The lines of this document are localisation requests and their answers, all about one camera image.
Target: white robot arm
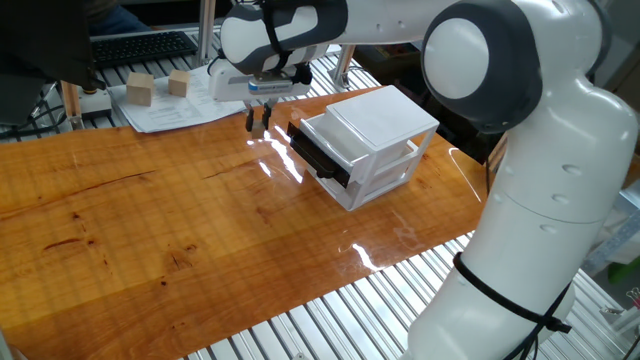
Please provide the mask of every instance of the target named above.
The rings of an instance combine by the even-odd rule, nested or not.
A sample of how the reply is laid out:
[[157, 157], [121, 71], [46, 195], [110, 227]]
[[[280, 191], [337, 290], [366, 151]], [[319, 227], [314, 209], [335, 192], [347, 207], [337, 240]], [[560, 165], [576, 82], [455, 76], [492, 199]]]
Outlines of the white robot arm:
[[[538, 335], [541, 327], [562, 328], [518, 310], [549, 313], [543, 322], [552, 314], [566, 317], [573, 303], [567, 284], [613, 205], [638, 133], [635, 113], [586, 77], [606, 53], [598, 6], [589, 0], [266, 1], [267, 14], [265, 4], [236, 7], [223, 23], [226, 59], [211, 68], [214, 98], [303, 92], [304, 82], [291, 78], [302, 78], [295, 78], [301, 64], [329, 43], [424, 39], [424, 77], [433, 96], [479, 131], [508, 131], [475, 235], [412, 324], [403, 359], [519, 358], [534, 338], [549, 335]], [[240, 78], [242, 88], [229, 91]], [[482, 285], [501, 299], [479, 290]], [[517, 309], [500, 304], [504, 299]]]

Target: wooden tabletop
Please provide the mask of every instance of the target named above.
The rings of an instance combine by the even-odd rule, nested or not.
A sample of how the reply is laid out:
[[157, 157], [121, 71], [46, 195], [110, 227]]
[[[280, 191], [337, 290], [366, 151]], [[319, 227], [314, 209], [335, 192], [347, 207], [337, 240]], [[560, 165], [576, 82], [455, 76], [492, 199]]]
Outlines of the wooden tabletop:
[[354, 212], [305, 172], [288, 121], [362, 92], [279, 104], [264, 140], [238, 114], [1, 145], [8, 341], [30, 360], [174, 360], [474, 229], [483, 168], [437, 135], [407, 185]]

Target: wooden block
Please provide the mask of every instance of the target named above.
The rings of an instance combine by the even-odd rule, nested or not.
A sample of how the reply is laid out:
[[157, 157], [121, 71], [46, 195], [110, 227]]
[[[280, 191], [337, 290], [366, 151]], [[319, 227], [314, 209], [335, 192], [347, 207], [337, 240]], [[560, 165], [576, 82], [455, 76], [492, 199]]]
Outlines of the wooden block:
[[172, 70], [169, 75], [169, 94], [187, 97], [191, 74], [186, 71]]
[[127, 101], [129, 104], [151, 106], [155, 91], [153, 75], [132, 72], [127, 80]]

